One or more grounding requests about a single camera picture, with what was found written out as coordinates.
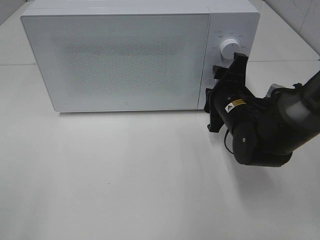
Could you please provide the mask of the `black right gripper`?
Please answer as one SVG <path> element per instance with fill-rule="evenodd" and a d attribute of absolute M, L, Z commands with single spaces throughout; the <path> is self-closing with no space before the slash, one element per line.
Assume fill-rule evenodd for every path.
<path fill-rule="evenodd" d="M 238 124 L 255 121 L 260 116 L 260 109 L 255 105 L 256 98 L 245 86 L 248 60 L 247 55 L 235 52 L 229 68 L 212 67 L 215 80 L 225 78 L 228 81 L 219 81 L 214 88 L 205 90 L 204 111 L 209 114 L 207 128 L 210 132 L 218 133 L 226 125 L 233 133 Z"/>

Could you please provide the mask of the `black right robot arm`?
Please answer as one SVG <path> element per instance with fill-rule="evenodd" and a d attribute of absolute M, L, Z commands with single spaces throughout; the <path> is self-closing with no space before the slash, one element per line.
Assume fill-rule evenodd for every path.
<path fill-rule="evenodd" d="M 226 126 L 239 164 L 281 167 L 320 133 L 320 76 L 293 88 L 273 84 L 258 98 L 246 87 L 247 62 L 245 54 L 235 53 L 229 67 L 213 66 L 217 83 L 205 90 L 207 128 L 217 133 Z"/>

